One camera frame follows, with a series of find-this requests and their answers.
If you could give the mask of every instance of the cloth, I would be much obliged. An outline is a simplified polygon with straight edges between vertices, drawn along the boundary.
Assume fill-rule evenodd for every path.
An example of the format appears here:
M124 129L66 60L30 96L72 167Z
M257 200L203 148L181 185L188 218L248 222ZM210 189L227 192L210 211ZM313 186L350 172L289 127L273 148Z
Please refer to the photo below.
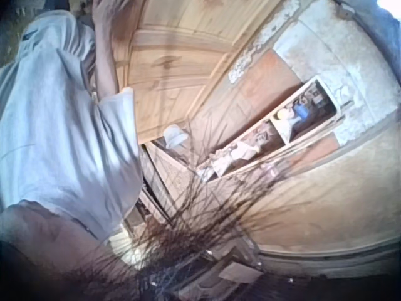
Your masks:
M0 200L36 201L106 239L142 188L132 89L95 103L94 31L42 14L0 70Z

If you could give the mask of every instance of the person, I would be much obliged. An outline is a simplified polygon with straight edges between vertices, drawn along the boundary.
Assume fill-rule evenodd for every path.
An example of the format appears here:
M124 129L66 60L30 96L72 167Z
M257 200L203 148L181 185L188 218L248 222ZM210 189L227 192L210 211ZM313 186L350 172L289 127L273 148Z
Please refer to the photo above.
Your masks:
M44 282L33 281L33 267L54 278L113 256L105 241L143 182L133 90L119 92L111 44L113 20L128 3L94 0L95 30L68 11L40 14L0 70L3 283L26 267L19 281L39 293Z
M171 226L136 244L145 246L140 268L105 243L143 182L134 94L119 92L111 44L113 20L130 4L94 0L95 30L68 11L40 14L0 69L1 300L161 300L202 254L238 235L238 213L266 193L261 182L249 200L229 196L232 205L199 212L198 196L210 196L191 180Z

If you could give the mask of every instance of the wall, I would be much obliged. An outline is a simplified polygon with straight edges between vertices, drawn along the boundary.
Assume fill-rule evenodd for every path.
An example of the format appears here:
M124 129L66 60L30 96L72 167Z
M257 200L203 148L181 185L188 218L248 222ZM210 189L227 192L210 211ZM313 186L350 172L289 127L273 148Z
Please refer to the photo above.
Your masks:
M355 105L335 130L340 146L393 112L400 87L382 54L331 0L285 0L239 56L194 120L191 131L213 151L266 115L315 75L336 101Z

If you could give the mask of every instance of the white object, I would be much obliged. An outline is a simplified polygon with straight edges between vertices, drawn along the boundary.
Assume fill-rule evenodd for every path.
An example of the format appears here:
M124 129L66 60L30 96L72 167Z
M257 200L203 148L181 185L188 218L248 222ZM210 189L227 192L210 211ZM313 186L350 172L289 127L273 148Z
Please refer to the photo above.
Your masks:
M189 135L180 129L178 125L173 124L164 130L163 136L166 148L173 149L187 140Z
M377 5L392 14L395 19L401 20L401 2L399 0L378 0Z
M221 177L228 167L232 164L232 157L230 153L224 155L223 157L220 157L212 162L212 167L216 174Z
M244 159L250 160L259 152L258 147L250 146L241 141L237 142L237 148L231 151L233 160Z
M200 177L202 182L207 182L214 175L214 170L211 167L207 167L197 170L196 174Z

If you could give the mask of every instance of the wooden door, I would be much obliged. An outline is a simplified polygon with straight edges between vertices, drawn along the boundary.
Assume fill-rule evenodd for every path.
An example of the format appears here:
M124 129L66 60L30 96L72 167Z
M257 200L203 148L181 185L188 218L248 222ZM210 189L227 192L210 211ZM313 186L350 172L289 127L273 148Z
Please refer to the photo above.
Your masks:
M115 26L140 143L191 118L279 0L141 0Z

